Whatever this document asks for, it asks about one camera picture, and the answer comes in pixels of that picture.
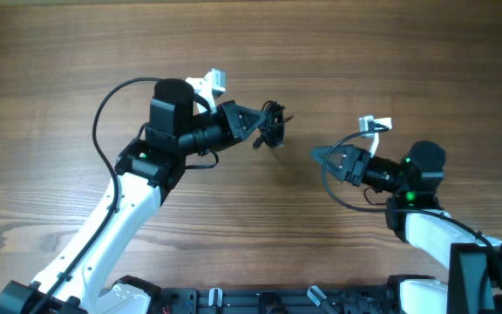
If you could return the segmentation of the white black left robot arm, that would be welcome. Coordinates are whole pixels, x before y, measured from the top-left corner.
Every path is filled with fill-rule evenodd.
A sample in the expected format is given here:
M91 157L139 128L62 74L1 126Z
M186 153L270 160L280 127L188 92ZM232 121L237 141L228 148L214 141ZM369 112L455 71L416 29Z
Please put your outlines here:
M0 313L153 313L161 288L132 276L105 291L105 280L142 225L163 205L183 174L187 156L217 154L261 129L267 114L234 101L216 104L222 81L152 78L143 123L115 163L111 179L84 225L32 281L9 282Z

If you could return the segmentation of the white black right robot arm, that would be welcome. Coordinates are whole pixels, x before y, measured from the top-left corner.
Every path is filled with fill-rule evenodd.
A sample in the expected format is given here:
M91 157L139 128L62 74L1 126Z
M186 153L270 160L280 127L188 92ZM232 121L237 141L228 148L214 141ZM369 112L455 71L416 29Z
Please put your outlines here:
M421 249L448 270L448 282L432 276L396 275L380 304L392 313L502 313L502 241L453 219L441 206L445 151L430 141L415 143L401 161L354 145L316 147L322 174L390 197L380 213L402 242Z

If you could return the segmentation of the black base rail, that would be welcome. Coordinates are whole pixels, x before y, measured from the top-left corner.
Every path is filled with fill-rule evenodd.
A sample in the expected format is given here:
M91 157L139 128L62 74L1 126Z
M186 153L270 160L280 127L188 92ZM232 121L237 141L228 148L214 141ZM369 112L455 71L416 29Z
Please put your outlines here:
M400 313L388 285L327 289L231 290L166 288L153 308L159 314L375 314Z

